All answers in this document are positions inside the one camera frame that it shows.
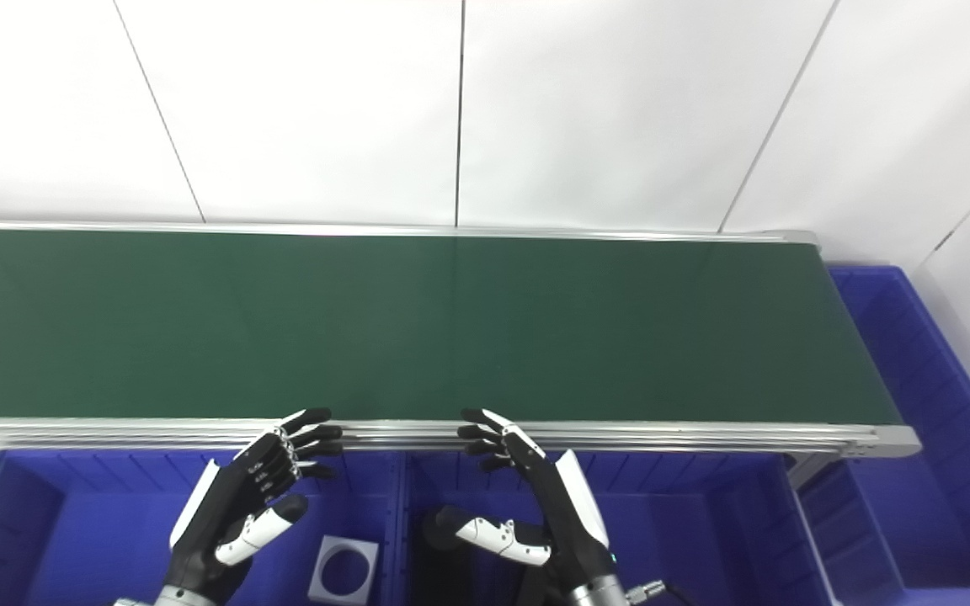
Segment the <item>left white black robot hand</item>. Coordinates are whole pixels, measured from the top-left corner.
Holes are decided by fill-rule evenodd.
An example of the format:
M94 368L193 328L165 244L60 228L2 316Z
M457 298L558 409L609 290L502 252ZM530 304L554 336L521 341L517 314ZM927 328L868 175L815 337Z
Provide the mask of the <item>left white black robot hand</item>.
M245 582L254 557L307 513L293 487L304 478L334 478L317 456L343 451L343 430L328 409L280 419L225 465L209 460L174 522L170 562L157 605L226 605Z

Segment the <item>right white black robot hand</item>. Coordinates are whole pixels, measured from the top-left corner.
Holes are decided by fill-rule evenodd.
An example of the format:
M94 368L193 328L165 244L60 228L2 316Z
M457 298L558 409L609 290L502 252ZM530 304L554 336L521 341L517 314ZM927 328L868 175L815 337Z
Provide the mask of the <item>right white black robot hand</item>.
M424 523L431 547L473 545L510 561L540 568L567 603L623 603L616 561L596 499L573 451L550 460L517 423L488 409L465 409L457 434L480 469L514 469L530 487L542 525L499 520L445 506Z

